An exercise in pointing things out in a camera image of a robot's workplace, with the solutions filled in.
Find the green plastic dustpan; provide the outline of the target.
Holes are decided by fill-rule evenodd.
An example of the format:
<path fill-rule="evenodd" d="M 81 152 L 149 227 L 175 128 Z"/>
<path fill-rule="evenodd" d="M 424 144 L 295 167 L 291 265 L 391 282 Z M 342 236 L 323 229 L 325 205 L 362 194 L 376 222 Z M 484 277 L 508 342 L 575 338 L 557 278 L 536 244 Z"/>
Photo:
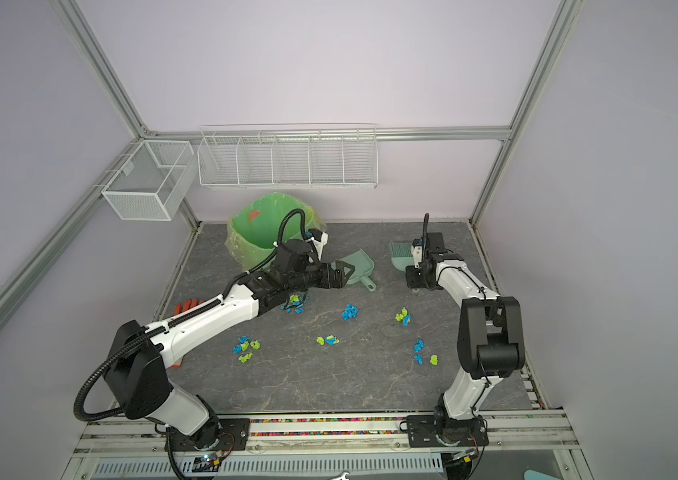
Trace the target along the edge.
<path fill-rule="evenodd" d="M 353 272 L 347 280 L 348 285 L 362 284 L 368 291 L 376 291 L 377 286 L 372 279 L 375 263 L 365 250 L 359 249 L 340 258 L 340 261 L 353 267 Z"/>

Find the green hand brush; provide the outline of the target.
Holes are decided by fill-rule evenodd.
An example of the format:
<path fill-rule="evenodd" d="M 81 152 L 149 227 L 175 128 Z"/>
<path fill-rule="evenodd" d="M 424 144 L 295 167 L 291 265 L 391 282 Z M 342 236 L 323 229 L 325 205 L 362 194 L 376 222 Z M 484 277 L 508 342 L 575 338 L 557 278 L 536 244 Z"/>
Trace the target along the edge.
<path fill-rule="evenodd" d="M 391 242 L 389 244 L 390 259 L 396 270 L 405 272 L 409 266 L 414 265 L 411 248 L 410 242 Z"/>

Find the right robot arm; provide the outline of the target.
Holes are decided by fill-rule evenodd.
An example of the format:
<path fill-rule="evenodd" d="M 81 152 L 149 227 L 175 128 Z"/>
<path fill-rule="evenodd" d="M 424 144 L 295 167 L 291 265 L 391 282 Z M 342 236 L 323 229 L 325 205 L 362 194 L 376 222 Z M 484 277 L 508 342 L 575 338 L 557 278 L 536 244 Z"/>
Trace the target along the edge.
<path fill-rule="evenodd" d="M 439 232 L 414 239 L 411 254 L 413 263 L 405 269 L 407 286 L 443 290 L 460 309 L 460 370 L 442 394 L 439 411 L 448 421 L 475 419 L 491 390 L 526 365 L 520 303 L 481 282 L 463 257 L 445 246 Z"/>

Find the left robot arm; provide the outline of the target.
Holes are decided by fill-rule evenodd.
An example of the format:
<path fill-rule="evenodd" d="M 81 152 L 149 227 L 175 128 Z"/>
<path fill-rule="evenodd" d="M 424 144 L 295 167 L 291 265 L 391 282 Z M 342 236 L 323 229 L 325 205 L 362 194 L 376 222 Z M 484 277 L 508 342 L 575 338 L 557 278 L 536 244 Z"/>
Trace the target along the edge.
<path fill-rule="evenodd" d="M 167 370 L 177 360 L 225 330 L 285 304 L 309 290 L 340 289 L 352 264 L 321 259 L 316 239 L 278 245 L 254 268 L 233 277 L 216 297 L 167 320 L 121 325 L 108 357 L 84 381 L 74 416 L 93 422 L 116 415 L 165 424 L 202 445 L 215 441 L 219 420 L 199 396 L 174 385 Z"/>

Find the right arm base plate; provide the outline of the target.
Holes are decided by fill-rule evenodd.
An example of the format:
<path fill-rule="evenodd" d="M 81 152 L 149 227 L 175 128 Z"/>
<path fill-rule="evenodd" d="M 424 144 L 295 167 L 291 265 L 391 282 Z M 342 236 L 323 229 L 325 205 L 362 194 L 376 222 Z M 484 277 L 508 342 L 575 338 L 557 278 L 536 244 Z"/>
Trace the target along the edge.
<path fill-rule="evenodd" d="M 401 424 L 413 448 L 484 447 L 488 427 L 480 418 L 455 420 L 434 414 L 409 415 Z"/>

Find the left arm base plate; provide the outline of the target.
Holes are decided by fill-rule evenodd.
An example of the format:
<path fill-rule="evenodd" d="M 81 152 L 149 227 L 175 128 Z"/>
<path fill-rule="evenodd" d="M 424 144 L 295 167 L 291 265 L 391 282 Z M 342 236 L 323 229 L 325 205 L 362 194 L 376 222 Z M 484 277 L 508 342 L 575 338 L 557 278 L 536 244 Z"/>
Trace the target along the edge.
<path fill-rule="evenodd" d="M 240 451 L 246 448 L 250 426 L 248 418 L 233 417 L 209 422 L 191 436 L 170 429 L 168 443 L 178 452 Z"/>

